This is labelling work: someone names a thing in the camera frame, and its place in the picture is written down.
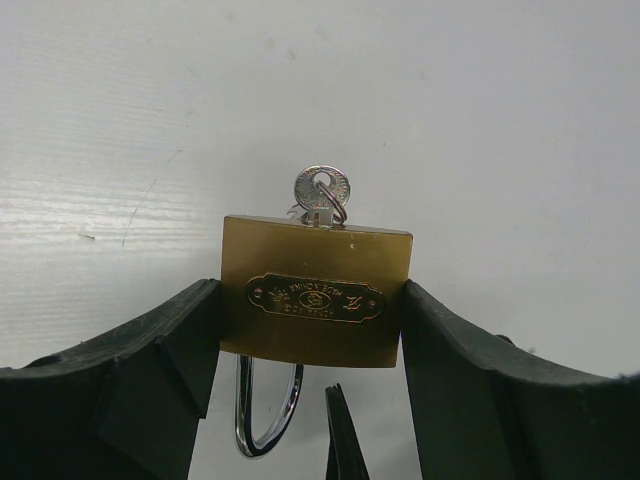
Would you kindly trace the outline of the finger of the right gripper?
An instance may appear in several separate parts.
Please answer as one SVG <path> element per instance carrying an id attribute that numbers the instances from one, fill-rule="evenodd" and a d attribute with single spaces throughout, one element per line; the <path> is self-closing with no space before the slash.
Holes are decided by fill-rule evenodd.
<path id="1" fill-rule="evenodd" d="M 369 480 L 353 420 L 339 383 L 325 389 L 329 428 L 326 480 Z"/>

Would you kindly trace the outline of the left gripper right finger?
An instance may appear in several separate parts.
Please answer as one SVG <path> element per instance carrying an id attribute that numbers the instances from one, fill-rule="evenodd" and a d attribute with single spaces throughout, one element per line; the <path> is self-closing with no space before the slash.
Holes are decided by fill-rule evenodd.
<path id="1" fill-rule="evenodd" d="M 419 284 L 402 344 L 426 479 L 635 479 L 639 378 L 606 378 L 522 350 Z"/>

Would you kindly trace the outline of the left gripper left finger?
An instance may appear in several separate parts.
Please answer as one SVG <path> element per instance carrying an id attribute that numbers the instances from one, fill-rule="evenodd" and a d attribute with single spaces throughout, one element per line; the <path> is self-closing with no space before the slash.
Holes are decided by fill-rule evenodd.
<path id="1" fill-rule="evenodd" d="M 185 479 L 219 355 L 220 288 L 1 371 L 5 479 Z"/>

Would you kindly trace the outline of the large brass padlock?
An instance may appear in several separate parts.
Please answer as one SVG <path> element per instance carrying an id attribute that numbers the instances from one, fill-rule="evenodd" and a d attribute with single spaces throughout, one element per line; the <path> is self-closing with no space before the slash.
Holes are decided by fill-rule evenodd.
<path id="1" fill-rule="evenodd" d="M 412 244 L 405 231 L 225 217 L 220 347 L 237 357 L 235 435 L 242 455 L 263 456 L 283 436 L 305 366 L 395 366 Z M 284 402 L 260 438 L 251 419 L 256 358 L 291 367 Z"/>

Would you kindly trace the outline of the silver key bunch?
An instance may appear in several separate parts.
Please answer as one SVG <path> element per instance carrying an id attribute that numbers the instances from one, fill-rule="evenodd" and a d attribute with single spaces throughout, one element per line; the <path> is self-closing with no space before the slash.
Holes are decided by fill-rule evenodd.
<path id="1" fill-rule="evenodd" d="M 287 211 L 292 220 L 314 227 L 344 226 L 351 186 L 343 171 L 329 165 L 307 167 L 297 175 L 293 194 L 296 203 Z"/>

